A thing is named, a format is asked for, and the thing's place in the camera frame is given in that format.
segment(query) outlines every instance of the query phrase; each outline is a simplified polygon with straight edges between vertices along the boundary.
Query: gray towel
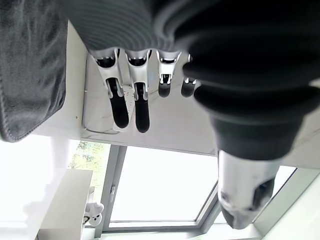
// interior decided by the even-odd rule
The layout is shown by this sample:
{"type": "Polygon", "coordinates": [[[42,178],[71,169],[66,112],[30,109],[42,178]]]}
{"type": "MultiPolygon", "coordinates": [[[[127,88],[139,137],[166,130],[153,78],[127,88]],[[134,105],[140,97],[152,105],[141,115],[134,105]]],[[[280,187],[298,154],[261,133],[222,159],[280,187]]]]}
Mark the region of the gray towel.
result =
{"type": "Polygon", "coordinates": [[[66,95],[68,20],[55,0],[0,0],[0,136],[16,142],[66,95]]]}

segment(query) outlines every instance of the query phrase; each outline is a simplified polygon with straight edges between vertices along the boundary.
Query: black rubber fingertip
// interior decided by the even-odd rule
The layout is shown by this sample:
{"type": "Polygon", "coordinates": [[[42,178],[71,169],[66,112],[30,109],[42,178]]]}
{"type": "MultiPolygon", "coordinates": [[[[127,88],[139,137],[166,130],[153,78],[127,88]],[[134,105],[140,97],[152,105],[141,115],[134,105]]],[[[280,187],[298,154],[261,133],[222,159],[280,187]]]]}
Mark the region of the black rubber fingertip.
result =
{"type": "Polygon", "coordinates": [[[162,98],[166,98],[170,94],[171,84],[160,83],[158,87],[159,96],[162,98]]]}
{"type": "Polygon", "coordinates": [[[110,99],[114,123],[121,129],[129,124],[129,116],[125,97],[117,95],[110,99]]]}
{"type": "Polygon", "coordinates": [[[145,133],[149,130],[149,106],[148,101],[138,100],[135,102],[135,126],[140,133],[145,133]]]}
{"type": "Polygon", "coordinates": [[[191,97],[195,92],[195,86],[195,84],[186,83],[185,81],[183,81],[181,87],[181,95],[185,98],[191,97]]]}

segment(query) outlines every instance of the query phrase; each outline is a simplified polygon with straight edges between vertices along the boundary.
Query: window frame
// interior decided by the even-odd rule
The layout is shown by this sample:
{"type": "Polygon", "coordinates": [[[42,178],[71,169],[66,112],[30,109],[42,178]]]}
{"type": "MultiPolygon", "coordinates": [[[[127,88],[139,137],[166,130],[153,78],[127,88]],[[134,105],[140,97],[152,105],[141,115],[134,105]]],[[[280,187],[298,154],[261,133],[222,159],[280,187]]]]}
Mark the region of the window frame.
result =
{"type": "MultiPolygon", "coordinates": [[[[111,214],[113,211],[114,200],[117,196],[118,185],[120,182],[121,172],[126,157],[127,146],[114,145],[110,146],[110,153],[106,168],[106,174],[104,178],[104,185],[102,189],[101,203],[104,204],[104,210],[102,212],[102,221],[95,229],[95,237],[99,238],[102,234],[112,233],[140,233],[140,232],[184,232],[189,236],[201,237],[209,231],[214,225],[214,228],[225,229],[226,223],[216,223],[217,216],[221,212],[221,205],[218,201],[218,188],[215,184],[209,197],[204,203],[203,207],[197,219],[195,221],[166,221],[161,222],[160,225],[150,224],[149,226],[126,226],[125,222],[121,221],[118,227],[109,227],[111,214]]],[[[279,192],[273,197],[272,201],[263,209],[263,211],[256,217],[253,224],[250,227],[253,232],[259,232],[261,238],[257,238],[257,235],[243,235],[243,239],[262,239],[269,230],[277,223],[277,221],[285,214],[285,212],[291,207],[291,205],[299,198],[309,184],[318,176],[319,170],[297,168],[290,178],[286,181],[285,185],[279,190],[279,192]]],[[[154,223],[157,221],[128,221],[130,223],[139,222],[154,223]]]]}
{"type": "Polygon", "coordinates": [[[119,221],[111,224],[119,225],[118,227],[109,227],[111,214],[113,211],[114,200],[117,196],[117,190],[120,182],[121,172],[126,157],[127,146],[111,144],[110,153],[106,168],[106,175],[102,189],[101,203],[104,205],[102,212],[103,219],[101,224],[96,227],[96,237],[99,237],[102,232],[106,233],[119,233],[119,232],[145,232],[145,231],[196,231],[202,233],[202,226],[212,219],[216,218],[216,212],[212,210],[218,202],[217,197],[217,183],[213,186],[210,195],[204,202],[196,220],[194,221],[119,221]]]}

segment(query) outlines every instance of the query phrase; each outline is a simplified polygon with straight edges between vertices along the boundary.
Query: glass pane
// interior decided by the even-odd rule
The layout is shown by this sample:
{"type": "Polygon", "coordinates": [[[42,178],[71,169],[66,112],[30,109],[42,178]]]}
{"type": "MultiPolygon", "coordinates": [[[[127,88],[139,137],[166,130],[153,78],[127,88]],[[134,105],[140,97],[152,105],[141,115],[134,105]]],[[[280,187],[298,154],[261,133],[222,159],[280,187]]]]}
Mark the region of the glass pane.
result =
{"type": "Polygon", "coordinates": [[[93,201],[100,202],[104,187],[110,144],[80,141],[68,168],[92,170],[90,186],[94,187],[93,201]]]}
{"type": "MultiPolygon", "coordinates": [[[[285,185],[286,181],[290,178],[290,176],[293,174],[293,172],[296,170],[293,166],[280,166],[279,170],[275,176],[274,180],[274,187],[273,187],[273,193],[272,197],[274,197],[279,190],[282,188],[283,185],[285,185]]],[[[214,224],[226,224],[227,221],[225,220],[224,215],[222,212],[219,213],[219,215],[214,220],[214,224]]]]}
{"type": "Polygon", "coordinates": [[[128,147],[111,221],[194,221],[218,180],[217,158],[128,147]]]}

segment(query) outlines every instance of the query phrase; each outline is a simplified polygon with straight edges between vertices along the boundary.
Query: white shelf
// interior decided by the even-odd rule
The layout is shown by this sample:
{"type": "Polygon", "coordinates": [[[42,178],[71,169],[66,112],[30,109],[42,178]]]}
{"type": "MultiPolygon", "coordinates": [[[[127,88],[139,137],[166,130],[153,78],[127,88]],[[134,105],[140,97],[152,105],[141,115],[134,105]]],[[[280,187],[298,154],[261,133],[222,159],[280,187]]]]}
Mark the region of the white shelf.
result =
{"type": "Polygon", "coordinates": [[[68,169],[38,232],[39,240],[80,240],[92,171],[68,169]]]}

